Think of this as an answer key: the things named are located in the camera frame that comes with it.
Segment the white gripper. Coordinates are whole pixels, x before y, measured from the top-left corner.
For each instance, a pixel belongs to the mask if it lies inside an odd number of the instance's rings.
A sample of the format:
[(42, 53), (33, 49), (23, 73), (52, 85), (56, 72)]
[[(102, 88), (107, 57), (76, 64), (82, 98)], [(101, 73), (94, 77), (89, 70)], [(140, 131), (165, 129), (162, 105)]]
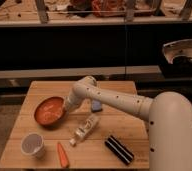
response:
[(83, 100), (76, 96), (67, 96), (64, 102), (64, 109), (67, 113), (71, 113), (78, 109)]

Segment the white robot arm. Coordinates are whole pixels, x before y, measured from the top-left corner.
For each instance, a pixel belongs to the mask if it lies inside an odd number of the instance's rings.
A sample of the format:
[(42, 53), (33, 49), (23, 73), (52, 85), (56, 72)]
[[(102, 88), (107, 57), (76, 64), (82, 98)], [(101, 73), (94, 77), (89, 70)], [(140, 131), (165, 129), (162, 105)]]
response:
[(85, 99), (149, 123), (150, 171), (192, 171), (192, 104), (185, 96), (168, 91), (149, 98), (102, 89), (93, 76), (86, 76), (72, 85), (64, 109), (70, 113)]

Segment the white robot base shell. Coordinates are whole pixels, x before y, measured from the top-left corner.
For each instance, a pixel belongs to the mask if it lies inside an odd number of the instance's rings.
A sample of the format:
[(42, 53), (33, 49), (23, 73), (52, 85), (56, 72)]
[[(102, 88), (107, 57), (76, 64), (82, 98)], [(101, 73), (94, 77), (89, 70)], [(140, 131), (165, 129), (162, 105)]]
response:
[(192, 58), (192, 39), (182, 39), (165, 43), (162, 46), (162, 54), (169, 64), (179, 56)]

